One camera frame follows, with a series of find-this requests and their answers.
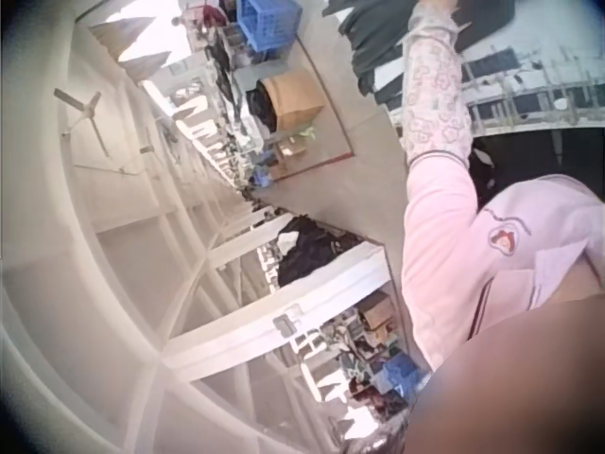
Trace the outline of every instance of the logo patch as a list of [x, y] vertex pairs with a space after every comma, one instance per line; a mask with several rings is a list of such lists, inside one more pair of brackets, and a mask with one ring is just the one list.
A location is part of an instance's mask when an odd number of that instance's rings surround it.
[[490, 232], [490, 246], [504, 255], [514, 255], [519, 247], [519, 232], [513, 224], [503, 224]]

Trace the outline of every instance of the pink shirt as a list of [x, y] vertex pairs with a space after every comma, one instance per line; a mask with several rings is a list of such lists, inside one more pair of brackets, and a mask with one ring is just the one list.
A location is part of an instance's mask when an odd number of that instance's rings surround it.
[[405, 39], [409, 174], [403, 296], [433, 370], [478, 332], [541, 306], [585, 253], [605, 282], [603, 204], [552, 176], [515, 184], [477, 213], [458, 27], [420, 4]]

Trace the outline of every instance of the hand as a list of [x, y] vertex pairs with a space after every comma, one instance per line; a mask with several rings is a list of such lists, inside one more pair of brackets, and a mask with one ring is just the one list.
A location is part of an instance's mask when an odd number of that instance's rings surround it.
[[418, 3], [449, 13], [454, 12], [458, 8], [458, 0], [419, 0]]

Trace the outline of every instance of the cardboard box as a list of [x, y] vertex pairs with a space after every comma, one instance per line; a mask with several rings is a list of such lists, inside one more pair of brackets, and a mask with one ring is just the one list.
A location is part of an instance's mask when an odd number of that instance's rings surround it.
[[357, 303], [359, 318], [368, 330], [385, 324], [393, 315], [393, 305], [387, 293], [377, 290]]
[[305, 70], [288, 71], [262, 82], [277, 115], [277, 131], [309, 124], [325, 107], [321, 87]]

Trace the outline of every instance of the floral print sleeve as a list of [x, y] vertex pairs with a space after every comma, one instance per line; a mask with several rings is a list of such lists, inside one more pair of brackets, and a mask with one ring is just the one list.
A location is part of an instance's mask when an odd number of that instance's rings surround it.
[[[422, 310], [447, 287], [444, 281], [451, 276], [445, 270], [451, 264], [446, 259], [468, 241], [477, 201], [468, 172], [471, 119], [461, 98], [461, 64], [454, 50], [458, 26], [444, 11], [420, 3], [409, 30], [404, 42], [408, 206], [402, 277], [406, 302]], [[421, 329], [422, 316], [416, 314], [415, 320]]]
[[454, 50], [458, 26], [444, 11], [420, 4], [405, 42], [404, 147], [412, 166], [435, 152], [468, 166], [473, 137], [462, 102], [462, 72]]

